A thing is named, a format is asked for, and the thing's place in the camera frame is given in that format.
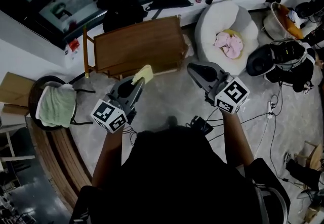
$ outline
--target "pink cloth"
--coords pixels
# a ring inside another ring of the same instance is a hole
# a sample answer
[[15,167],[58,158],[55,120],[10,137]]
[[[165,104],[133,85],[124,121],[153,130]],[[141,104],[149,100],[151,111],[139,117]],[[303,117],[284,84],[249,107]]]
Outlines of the pink cloth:
[[242,40],[236,34],[231,37],[227,32],[218,33],[214,45],[222,48],[225,55],[231,59],[236,59],[243,50]]

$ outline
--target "person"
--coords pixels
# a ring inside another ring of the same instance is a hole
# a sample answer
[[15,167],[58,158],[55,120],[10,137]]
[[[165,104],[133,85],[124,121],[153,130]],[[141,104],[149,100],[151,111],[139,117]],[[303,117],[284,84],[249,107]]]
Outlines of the person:
[[202,132],[171,126],[138,133],[122,165],[123,130],[108,133],[70,223],[88,215],[91,223],[286,223],[285,190],[263,159],[254,160],[238,115],[222,114],[227,163]]

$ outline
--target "yellow sponge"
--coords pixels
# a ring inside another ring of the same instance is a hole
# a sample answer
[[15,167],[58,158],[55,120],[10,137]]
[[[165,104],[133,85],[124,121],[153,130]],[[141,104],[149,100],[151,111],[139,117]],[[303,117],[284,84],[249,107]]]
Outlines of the yellow sponge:
[[150,65],[145,65],[133,78],[132,84],[135,84],[140,78],[144,78],[147,84],[153,78],[153,71]]

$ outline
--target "concrete floor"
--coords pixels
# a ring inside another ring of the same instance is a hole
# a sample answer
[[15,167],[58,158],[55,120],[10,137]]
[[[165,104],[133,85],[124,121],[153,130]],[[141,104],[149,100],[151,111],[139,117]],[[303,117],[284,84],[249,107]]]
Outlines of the concrete floor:
[[[264,16],[261,13],[252,13],[253,20],[260,29]],[[264,44],[269,41],[266,34],[260,32],[259,43]],[[135,106],[137,116],[132,123],[135,131],[140,132],[158,128],[163,125],[166,118],[170,115],[176,116],[180,125],[190,122],[195,115],[199,115],[204,119],[210,115],[214,108],[204,101],[203,91],[194,84],[186,71],[187,63],[193,60],[196,60],[196,58],[187,58],[179,72],[156,76],[147,84]],[[238,112],[241,121],[266,113],[267,102],[270,100],[271,95],[278,94],[278,84],[269,83],[263,77],[250,77],[246,72],[243,72],[239,77],[251,91],[250,96]],[[287,177],[291,182],[295,180],[282,167],[285,151],[290,150],[292,153],[302,151],[308,154],[311,148],[305,145],[304,141],[319,144],[323,140],[322,106],[317,87],[321,79],[320,69],[315,68],[312,79],[315,88],[307,95],[297,94],[288,86],[282,87],[283,106],[282,112],[276,120],[272,160],[278,174],[281,177]],[[77,96],[78,109],[75,118],[77,122],[90,119],[89,114],[98,99],[103,98],[109,92],[115,81],[107,78],[105,75],[94,73],[91,74],[90,82],[83,78],[75,83],[74,87],[89,88],[93,86],[94,90],[96,90],[95,94],[81,93]],[[217,111],[210,119],[220,118],[221,114]],[[261,116],[242,126],[255,157],[262,157],[273,170],[269,150],[274,132],[274,118],[268,121],[266,116]],[[90,173],[93,173],[106,131],[96,124],[71,126],[70,129],[87,168]],[[210,140],[222,133],[223,127],[216,127],[213,132],[207,135],[207,139]],[[214,139],[210,144],[215,153],[226,161],[224,136]],[[131,149],[130,137],[129,135],[124,135],[123,162],[128,158]],[[294,185],[290,183],[282,183],[282,185],[291,199],[289,221],[292,224],[302,223],[305,209],[310,203],[309,200],[304,199],[302,201],[296,199],[301,190]]]

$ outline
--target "power strip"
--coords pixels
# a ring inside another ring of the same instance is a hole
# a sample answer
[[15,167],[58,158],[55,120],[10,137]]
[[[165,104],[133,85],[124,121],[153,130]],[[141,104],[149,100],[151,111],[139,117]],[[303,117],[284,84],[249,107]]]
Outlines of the power strip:
[[272,102],[268,102],[268,106],[267,106],[267,118],[271,119],[273,117],[273,112],[272,109],[274,108],[275,104]]

